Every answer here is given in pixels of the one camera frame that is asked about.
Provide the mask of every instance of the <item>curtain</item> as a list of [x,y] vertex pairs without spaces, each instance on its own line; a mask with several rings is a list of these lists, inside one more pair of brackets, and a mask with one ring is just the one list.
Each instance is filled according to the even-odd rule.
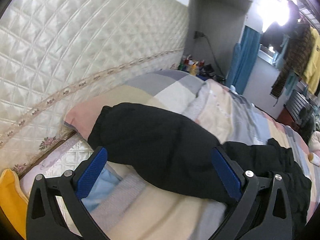
[[233,59],[226,86],[234,85],[239,94],[243,94],[249,80],[252,68],[256,62],[261,34],[246,26],[240,44],[234,48]]

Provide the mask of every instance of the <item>black cable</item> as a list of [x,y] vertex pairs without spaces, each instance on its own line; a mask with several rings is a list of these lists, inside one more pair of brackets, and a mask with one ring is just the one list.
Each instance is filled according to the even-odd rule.
[[206,40],[207,40],[207,42],[208,42],[208,44],[209,44],[209,47],[210,47],[212,56],[213,56],[214,63],[216,64],[217,68],[219,69],[220,74],[224,77],[224,74],[223,74],[223,72],[222,72],[222,70],[221,70],[221,68],[220,68],[220,66],[219,66],[219,64],[218,64],[218,62],[217,62],[217,59],[216,59],[216,57],[215,57],[215,55],[214,55],[214,53],[213,53],[213,49],[212,49],[212,46],[211,46],[211,44],[210,44],[210,41],[209,41],[208,37],[207,37],[205,34],[204,34],[202,37],[205,37],[205,38],[206,38]]

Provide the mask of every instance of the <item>cream quilted headboard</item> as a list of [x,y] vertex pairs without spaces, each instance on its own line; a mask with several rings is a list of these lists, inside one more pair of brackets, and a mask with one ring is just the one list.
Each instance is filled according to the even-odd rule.
[[0,171],[22,173],[75,104],[179,62],[176,0],[12,0],[0,19]]

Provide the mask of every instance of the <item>blue textured pad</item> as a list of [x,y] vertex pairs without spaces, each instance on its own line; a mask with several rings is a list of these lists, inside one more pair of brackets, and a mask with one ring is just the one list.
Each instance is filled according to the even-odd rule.
[[108,152],[105,148],[102,148],[78,180],[76,190],[78,199],[85,198],[89,195],[107,160]]
[[239,201],[242,195],[240,179],[233,172],[227,161],[216,148],[212,149],[211,162],[229,196]]

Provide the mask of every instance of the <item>orange cloth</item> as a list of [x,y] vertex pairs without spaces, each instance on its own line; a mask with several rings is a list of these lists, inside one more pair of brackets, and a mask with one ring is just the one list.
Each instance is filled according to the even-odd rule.
[[21,191],[17,174],[6,169],[0,177],[0,206],[17,232],[26,237],[28,199]]

